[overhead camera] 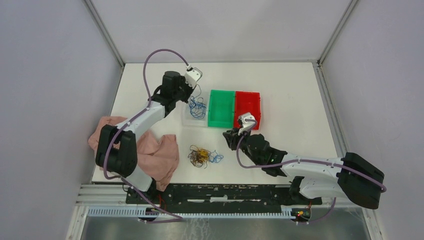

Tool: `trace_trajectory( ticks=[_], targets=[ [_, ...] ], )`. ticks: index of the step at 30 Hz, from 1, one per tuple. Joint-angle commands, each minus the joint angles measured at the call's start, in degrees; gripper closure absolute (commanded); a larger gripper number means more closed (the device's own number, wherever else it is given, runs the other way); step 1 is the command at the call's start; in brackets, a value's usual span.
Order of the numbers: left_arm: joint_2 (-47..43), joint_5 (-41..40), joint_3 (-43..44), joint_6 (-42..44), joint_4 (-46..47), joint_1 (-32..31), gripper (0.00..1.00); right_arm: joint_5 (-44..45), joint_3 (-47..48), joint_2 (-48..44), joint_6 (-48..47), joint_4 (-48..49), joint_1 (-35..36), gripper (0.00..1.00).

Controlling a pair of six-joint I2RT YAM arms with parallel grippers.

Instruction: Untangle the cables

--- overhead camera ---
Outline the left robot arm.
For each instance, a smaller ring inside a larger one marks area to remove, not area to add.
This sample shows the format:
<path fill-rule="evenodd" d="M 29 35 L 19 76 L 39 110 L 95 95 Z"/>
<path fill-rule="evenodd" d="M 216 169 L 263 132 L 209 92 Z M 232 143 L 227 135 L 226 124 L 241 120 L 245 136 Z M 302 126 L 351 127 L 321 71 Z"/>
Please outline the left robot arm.
<path fill-rule="evenodd" d="M 184 75 L 166 71 L 161 85 L 148 99 L 142 111 L 116 125 L 106 124 L 100 130 L 95 163 L 103 173 L 113 173 L 138 189 L 138 197 L 149 204 L 156 200 L 158 191 L 151 186 L 154 179 L 138 166 L 137 141 L 154 124 L 175 109 L 177 102 L 187 103 L 198 81 L 203 76 L 195 67 Z"/>

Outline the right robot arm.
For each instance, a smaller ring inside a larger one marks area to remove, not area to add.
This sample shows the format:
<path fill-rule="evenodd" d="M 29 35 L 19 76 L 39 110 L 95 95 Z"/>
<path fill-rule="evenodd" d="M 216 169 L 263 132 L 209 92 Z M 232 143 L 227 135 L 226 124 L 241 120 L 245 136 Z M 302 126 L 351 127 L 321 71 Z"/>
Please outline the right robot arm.
<path fill-rule="evenodd" d="M 336 158 L 305 157 L 272 147 L 262 134 L 239 133 L 233 128 L 222 135 L 237 158 L 244 154 L 252 161 L 252 165 L 241 163 L 242 168 L 291 178 L 288 196 L 295 204 L 316 198 L 345 198 L 376 210 L 381 194 L 387 191 L 384 173 L 357 153 Z"/>

